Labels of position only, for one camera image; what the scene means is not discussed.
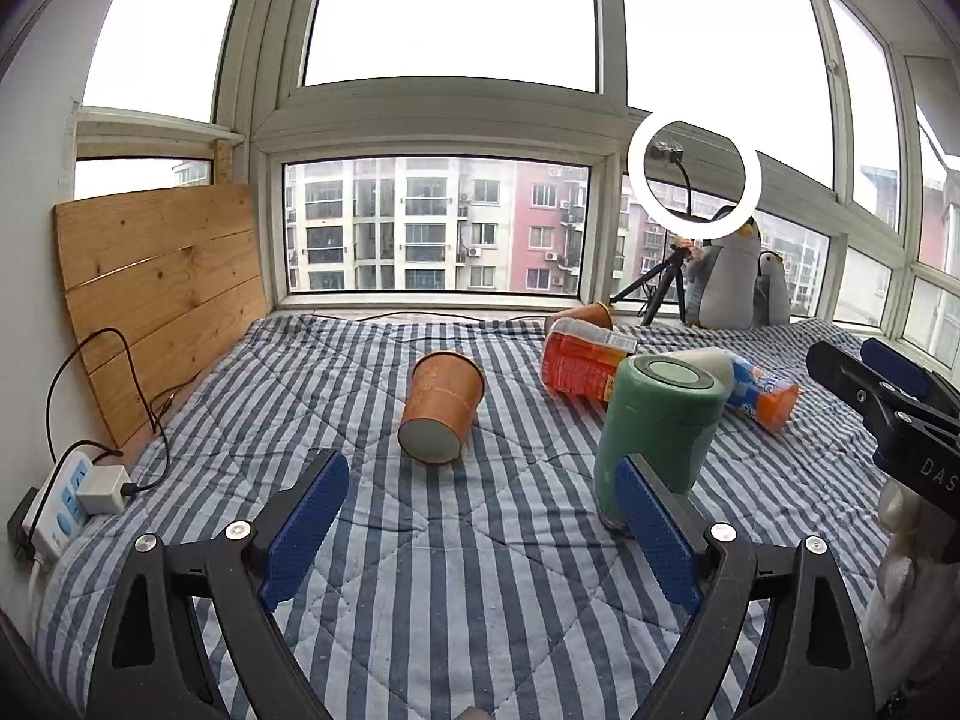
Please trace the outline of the white knit gloved hand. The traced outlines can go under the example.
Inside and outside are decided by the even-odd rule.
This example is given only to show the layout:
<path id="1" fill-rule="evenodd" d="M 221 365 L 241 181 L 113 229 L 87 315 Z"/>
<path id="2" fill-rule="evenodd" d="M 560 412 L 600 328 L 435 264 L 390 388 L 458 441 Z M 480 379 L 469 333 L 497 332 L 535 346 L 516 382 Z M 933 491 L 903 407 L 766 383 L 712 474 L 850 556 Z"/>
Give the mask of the white knit gloved hand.
<path id="1" fill-rule="evenodd" d="M 890 479 L 877 505 L 889 535 L 861 621 L 874 699 L 932 681 L 958 652 L 958 522 Z"/>

